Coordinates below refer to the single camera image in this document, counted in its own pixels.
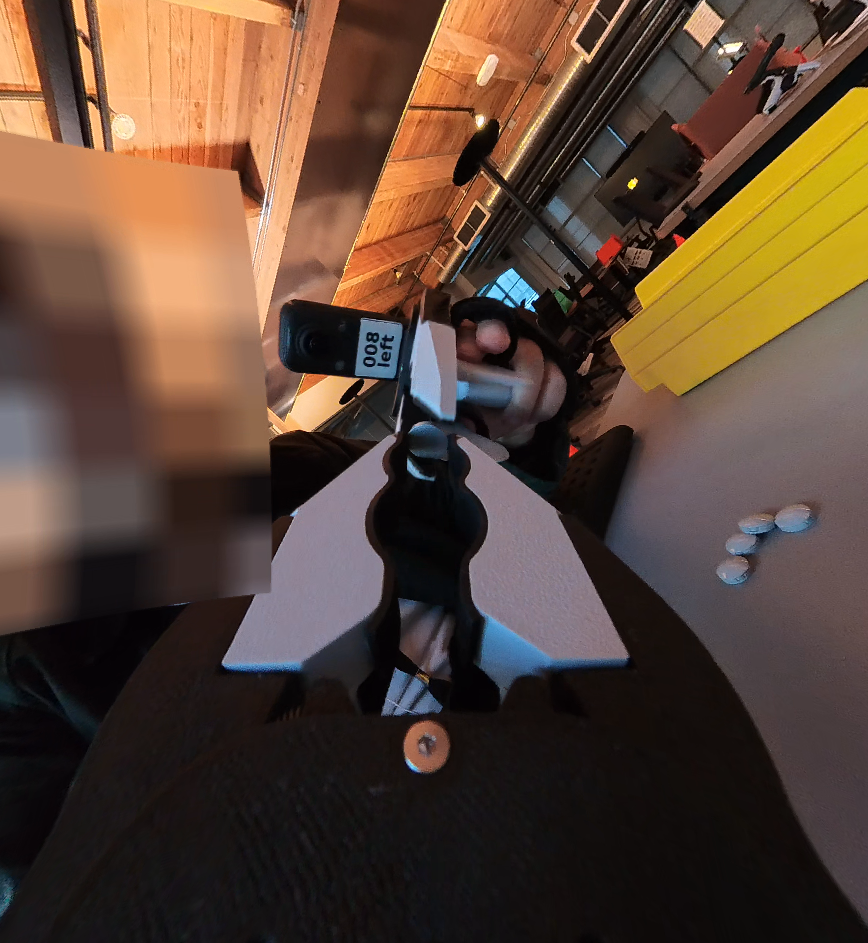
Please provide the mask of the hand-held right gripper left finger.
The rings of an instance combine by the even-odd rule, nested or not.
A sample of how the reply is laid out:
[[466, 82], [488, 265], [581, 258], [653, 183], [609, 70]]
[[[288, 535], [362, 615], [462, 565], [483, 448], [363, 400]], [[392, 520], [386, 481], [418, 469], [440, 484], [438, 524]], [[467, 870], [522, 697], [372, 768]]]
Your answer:
[[358, 443], [286, 433], [270, 447], [275, 513], [291, 514], [271, 567], [223, 658], [231, 672], [297, 671], [361, 684], [373, 670], [372, 619], [385, 612], [385, 565], [367, 531], [389, 484], [394, 435]]

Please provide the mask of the person's left hand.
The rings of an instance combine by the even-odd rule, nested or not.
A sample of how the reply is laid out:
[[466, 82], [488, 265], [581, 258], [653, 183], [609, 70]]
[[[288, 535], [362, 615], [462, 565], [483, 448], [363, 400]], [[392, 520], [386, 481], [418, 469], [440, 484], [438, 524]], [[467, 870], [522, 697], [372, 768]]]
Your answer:
[[[503, 354], [510, 344], [507, 326], [497, 320], [465, 321], [457, 329], [457, 357], [465, 362], [481, 363], [487, 356]], [[546, 360], [534, 341], [518, 339], [516, 348], [509, 369], [521, 385], [513, 390], [509, 404], [502, 409], [476, 408], [485, 435], [509, 449], [531, 442], [539, 425], [558, 414], [567, 393], [562, 371]]]

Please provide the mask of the white framed ceiling vent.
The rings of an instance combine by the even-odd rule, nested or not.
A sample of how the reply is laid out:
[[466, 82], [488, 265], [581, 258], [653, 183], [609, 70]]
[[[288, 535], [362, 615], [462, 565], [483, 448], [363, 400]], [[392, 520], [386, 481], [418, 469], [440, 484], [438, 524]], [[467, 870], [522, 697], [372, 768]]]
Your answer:
[[571, 48], [591, 63], [614, 38], [633, 5], [633, 1], [594, 1], [570, 38]]
[[454, 232], [454, 242], [464, 252], [469, 251], [476, 238], [491, 218], [491, 212], [480, 201], [475, 201]]

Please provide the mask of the person's dark clothing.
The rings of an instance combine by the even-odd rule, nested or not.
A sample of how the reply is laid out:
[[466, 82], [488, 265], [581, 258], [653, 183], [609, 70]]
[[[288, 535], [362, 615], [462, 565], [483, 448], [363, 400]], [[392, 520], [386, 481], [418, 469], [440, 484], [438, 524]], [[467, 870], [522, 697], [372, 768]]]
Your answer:
[[[372, 448], [325, 433], [271, 442], [275, 518], [288, 516]], [[0, 637], [0, 920], [62, 810], [120, 691], [185, 607], [160, 607]], [[375, 941], [366, 901], [309, 917], [300, 941]], [[322, 932], [324, 938], [315, 936]]]

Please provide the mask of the grey desk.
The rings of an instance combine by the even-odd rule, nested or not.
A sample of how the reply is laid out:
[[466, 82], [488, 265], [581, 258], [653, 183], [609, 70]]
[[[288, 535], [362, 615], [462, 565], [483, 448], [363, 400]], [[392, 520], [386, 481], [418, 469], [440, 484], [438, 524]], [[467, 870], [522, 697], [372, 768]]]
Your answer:
[[[868, 923], [868, 281], [683, 396], [622, 378], [601, 430], [621, 424], [606, 544], [725, 671]], [[816, 524], [722, 583], [737, 522], [795, 503]]]

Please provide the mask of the yellow plastic box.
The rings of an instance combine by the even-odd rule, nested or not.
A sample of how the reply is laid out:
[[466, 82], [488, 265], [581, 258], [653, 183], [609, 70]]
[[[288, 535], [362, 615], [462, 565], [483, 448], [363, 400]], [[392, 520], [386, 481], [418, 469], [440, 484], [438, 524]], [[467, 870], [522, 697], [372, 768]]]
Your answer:
[[868, 86], [640, 283], [612, 344], [641, 389], [685, 394], [866, 280]]

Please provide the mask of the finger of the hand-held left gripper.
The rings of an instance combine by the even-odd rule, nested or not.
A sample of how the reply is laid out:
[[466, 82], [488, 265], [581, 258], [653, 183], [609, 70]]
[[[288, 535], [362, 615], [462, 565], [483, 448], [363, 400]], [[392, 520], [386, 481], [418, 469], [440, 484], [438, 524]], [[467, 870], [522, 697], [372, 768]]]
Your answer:
[[429, 417], [452, 422], [457, 411], [456, 331], [450, 324], [420, 322], [409, 367], [408, 392]]

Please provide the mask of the white wall sign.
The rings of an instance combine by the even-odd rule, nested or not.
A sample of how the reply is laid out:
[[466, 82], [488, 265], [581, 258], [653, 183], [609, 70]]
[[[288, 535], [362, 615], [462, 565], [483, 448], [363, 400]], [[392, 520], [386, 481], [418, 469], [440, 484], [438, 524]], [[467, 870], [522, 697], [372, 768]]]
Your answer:
[[725, 17], [708, 1], [699, 1], [684, 24], [684, 32], [705, 49], [718, 36], [724, 23]]

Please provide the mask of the long grey table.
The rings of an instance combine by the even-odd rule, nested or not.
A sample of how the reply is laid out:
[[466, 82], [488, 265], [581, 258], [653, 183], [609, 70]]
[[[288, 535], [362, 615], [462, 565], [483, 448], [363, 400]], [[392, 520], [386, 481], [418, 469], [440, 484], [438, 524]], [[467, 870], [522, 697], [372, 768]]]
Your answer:
[[753, 119], [705, 166], [699, 186], [655, 230], [691, 235], [851, 89], [868, 84], [868, 19], [861, 16], [819, 56], [768, 116]]

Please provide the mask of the silver metal duct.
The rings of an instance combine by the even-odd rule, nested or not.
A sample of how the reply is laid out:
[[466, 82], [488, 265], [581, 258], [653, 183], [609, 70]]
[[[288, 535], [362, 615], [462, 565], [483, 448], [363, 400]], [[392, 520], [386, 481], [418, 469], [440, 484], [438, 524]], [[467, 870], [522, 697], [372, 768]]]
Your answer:
[[[574, 117], [581, 119], [587, 114], [594, 83], [601, 77], [609, 79], [616, 74], [629, 47], [628, 37], [640, 24], [639, 7], [640, 2], [634, 2], [619, 31], [591, 63], [585, 63], [570, 47], [571, 52], [546, 87], [529, 122], [524, 125], [502, 162], [493, 158], [496, 147], [493, 149], [491, 161], [532, 209], [542, 190], [543, 160], [555, 156], [556, 142], [565, 122]], [[488, 181], [489, 186], [479, 201], [491, 212], [488, 223], [494, 224], [497, 213], [504, 206], [517, 208], [497, 186]]]

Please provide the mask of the black perforated chair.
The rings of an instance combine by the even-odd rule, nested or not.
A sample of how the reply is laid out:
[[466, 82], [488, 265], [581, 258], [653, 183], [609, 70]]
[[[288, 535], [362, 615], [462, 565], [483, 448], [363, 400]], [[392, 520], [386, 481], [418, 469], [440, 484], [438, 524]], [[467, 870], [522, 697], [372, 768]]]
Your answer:
[[634, 443], [634, 430], [617, 425], [570, 457], [551, 498], [558, 512], [574, 516], [605, 540]]

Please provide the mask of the dark monitor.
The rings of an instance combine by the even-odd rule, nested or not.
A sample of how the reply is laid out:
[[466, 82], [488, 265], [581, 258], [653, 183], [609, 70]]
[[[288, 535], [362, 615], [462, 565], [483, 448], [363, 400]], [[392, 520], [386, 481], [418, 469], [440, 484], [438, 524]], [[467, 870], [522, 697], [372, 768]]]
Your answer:
[[662, 112], [606, 172], [595, 197], [622, 225], [659, 225], [696, 187], [703, 163], [701, 151]]

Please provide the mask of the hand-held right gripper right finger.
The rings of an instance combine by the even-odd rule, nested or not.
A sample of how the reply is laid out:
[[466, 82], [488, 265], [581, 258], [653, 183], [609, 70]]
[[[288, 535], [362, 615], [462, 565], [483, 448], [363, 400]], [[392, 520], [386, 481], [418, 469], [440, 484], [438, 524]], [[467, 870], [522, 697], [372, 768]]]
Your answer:
[[628, 651], [557, 510], [467, 439], [464, 483], [486, 533], [469, 564], [484, 619], [477, 665], [498, 685], [549, 671], [625, 667]]

